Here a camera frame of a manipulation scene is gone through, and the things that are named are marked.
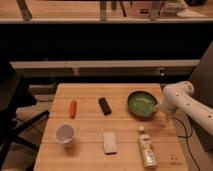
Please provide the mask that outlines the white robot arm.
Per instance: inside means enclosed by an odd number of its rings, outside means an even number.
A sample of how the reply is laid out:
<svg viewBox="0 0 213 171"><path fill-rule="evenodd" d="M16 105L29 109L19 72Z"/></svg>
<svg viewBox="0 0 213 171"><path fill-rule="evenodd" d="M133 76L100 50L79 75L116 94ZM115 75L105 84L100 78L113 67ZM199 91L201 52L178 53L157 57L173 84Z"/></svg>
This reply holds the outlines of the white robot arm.
<svg viewBox="0 0 213 171"><path fill-rule="evenodd" d="M167 120L170 120L180 109L213 136L213 109L192 97L194 86L191 82L168 84L163 88L162 93L163 98L155 109L161 110Z"/></svg>

